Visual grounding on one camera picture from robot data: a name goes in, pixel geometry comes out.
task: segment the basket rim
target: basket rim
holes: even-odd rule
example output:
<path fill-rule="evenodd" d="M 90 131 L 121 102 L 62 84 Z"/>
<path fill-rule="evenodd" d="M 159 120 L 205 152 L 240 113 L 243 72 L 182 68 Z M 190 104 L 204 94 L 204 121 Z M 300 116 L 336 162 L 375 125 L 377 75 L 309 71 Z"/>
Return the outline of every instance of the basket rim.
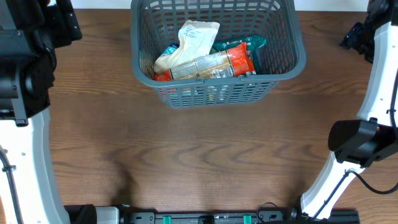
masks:
<path fill-rule="evenodd" d="M 299 18 L 295 11 L 294 0 L 284 0 L 287 7 L 287 19 L 289 20 L 290 28 L 292 29 L 293 38 L 295 41 L 295 48 L 297 52 L 297 61 L 291 71 L 285 74 L 278 75 L 253 75 L 251 77 L 241 78 L 219 78 L 209 80 L 174 80 L 168 82 L 158 82 L 148 78 L 140 69 L 139 66 L 139 5 L 142 0 L 135 0 L 131 2 L 131 52 L 132 52 L 132 71 L 134 76 L 143 84 L 152 88 L 168 88 L 179 86 L 207 86 L 207 85 L 227 85 L 227 84 L 240 84 L 240 83 L 261 83 L 261 82 L 278 82 L 295 78 L 303 72 L 307 63 L 307 53 L 305 51 L 302 31 L 300 27 Z"/>

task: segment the white bag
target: white bag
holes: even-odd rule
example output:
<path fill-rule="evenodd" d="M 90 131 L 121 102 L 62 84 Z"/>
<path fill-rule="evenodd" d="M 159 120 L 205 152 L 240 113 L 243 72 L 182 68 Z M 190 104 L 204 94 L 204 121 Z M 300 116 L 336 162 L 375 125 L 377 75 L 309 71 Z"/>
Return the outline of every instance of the white bag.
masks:
<path fill-rule="evenodd" d="M 208 55 L 219 28 L 220 24 L 217 22 L 186 21 L 178 32 L 180 47 L 171 55 L 159 57 L 154 64 L 154 71 L 161 73 Z"/>

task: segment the red and clear package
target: red and clear package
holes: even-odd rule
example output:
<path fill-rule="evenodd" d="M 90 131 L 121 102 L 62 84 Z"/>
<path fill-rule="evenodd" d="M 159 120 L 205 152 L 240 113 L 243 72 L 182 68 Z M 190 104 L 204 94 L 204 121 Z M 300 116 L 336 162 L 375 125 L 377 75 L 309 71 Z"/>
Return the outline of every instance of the red and clear package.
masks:
<path fill-rule="evenodd" d="M 155 74 L 156 81 L 187 79 L 229 78 L 256 74 L 253 62 L 246 54 L 247 43 L 215 54 L 200 57 L 161 74 Z"/>

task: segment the wooden table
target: wooden table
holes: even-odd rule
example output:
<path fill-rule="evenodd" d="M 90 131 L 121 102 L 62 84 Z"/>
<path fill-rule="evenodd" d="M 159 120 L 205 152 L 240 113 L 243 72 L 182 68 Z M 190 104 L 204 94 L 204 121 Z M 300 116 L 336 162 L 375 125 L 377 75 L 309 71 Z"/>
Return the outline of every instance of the wooden table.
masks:
<path fill-rule="evenodd" d="M 305 71 L 251 105 L 173 110 L 131 71 L 130 12 L 78 10 L 84 39 L 57 50 L 50 147 L 64 204 L 126 203 L 160 212 L 289 207 L 328 157 L 335 121 L 355 119 L 371 65 L 338 43 L 365 13 L 299 12 Z M 398 157 L 364 178 L 397 182 Z M 355 180 L 336 207 L 398 222 L 398 194 Z"/>

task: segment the green snack bag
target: green snack bag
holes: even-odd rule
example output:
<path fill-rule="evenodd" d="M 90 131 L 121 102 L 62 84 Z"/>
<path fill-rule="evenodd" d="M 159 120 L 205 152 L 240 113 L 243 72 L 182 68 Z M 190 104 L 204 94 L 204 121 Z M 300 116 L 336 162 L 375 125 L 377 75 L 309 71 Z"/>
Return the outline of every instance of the green snack bag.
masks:
<path fill-rule="evenodd" d="M 210 54 L 214 54 L 217 52 L 221 52 L 223 50 L 228 50 L 234 47 L 237 47 L 242 42 L 248 43 L 248 51 L 246 52 L 248 57 L 253 61 L 254 68 L 257 73 L 264 73 L 261 69 L 260 63 L 257 59 L 257 55 L 254 53 L 255 50 L 260 49 L 261 47 L 267 44 L 267 40 L 264 37 L 259 35 L 253 35 L 250 37 L 241 37 L 234 38 L 230 40 L 224 40 L 220 42 L 215 42 L 213 44 L 213 48 L 210 51 Z"/>

